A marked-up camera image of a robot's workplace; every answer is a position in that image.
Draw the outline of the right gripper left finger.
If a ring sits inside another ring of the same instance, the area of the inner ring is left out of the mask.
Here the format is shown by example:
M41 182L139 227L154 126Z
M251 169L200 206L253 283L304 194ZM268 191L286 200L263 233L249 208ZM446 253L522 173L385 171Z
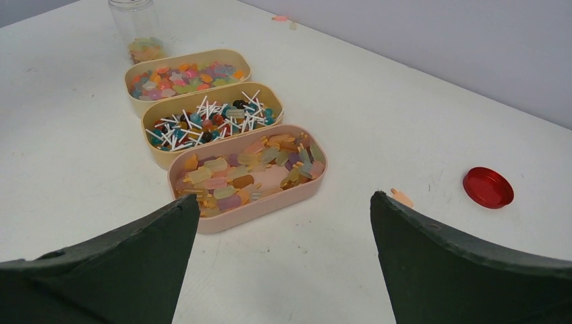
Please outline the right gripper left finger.
M187 195L79 244L3 262L1 322L172 322L199 214Z

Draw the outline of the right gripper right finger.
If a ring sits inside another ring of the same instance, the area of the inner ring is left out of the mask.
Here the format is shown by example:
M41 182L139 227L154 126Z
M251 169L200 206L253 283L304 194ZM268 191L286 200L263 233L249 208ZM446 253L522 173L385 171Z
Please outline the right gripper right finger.
M397 323L570 323L571 262L455 229L384 192L370 199Z

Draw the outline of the clear plastic jar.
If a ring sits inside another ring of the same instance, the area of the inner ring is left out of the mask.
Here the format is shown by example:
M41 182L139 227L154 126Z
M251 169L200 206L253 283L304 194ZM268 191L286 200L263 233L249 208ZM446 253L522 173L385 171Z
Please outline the clear plastic jar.
M108 6L133 64L167 57L153 0L109 0Z

